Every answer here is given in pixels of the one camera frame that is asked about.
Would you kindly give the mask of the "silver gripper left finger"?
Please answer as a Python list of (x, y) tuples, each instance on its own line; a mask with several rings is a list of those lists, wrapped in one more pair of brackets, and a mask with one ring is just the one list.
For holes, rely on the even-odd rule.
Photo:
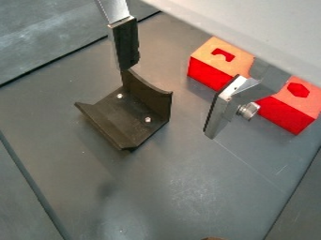
[(136, 19), (129, 14), (125, 0), (93, 0), (109, 29), (117, 66), (129, 69), (139, 61), (139, 41)]

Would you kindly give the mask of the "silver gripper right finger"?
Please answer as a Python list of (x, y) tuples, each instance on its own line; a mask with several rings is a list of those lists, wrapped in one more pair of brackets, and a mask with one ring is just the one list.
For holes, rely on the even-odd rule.
[(248, 78), (236, 74), (214, 96), (204, 135), (212, 139), (235, 115), (251, 120), (259, 110), (255, 101), (275, 94), (290, 76), (283, 69), (255, 58)]

